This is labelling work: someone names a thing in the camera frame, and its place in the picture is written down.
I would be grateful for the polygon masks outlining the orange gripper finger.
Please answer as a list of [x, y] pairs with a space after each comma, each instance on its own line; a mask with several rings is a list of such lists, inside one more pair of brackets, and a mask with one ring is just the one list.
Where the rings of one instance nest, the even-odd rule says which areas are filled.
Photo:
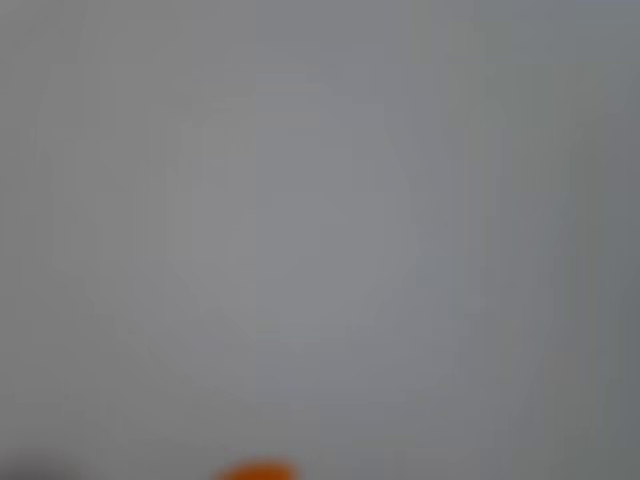
[[212, 475], [213, 480], [298, 480], [297, 468], [283, 460], [247, 460], [223, 468]]

